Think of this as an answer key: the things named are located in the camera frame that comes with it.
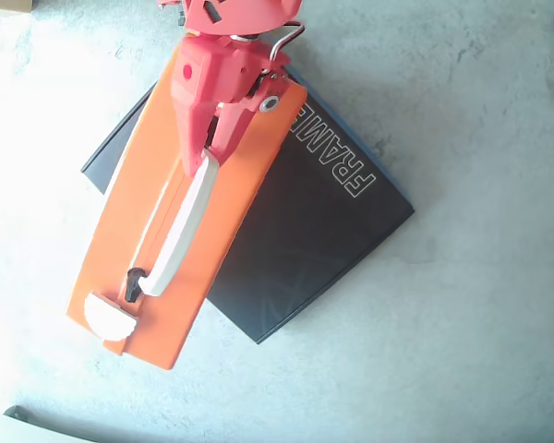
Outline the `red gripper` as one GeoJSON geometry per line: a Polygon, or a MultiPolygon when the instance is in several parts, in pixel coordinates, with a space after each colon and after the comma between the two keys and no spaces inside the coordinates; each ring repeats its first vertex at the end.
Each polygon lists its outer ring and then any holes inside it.
{"type": "Polygon", "coordinates": [[[217,112],[211,155],[225,163],[258,113],[273,111],[289,88],[280,72],[291,58],[255,40],[188,34],[178,47],[171,87],[175,99],[180,156],[185,174],[202,163],[208,131],[217,112]]]}

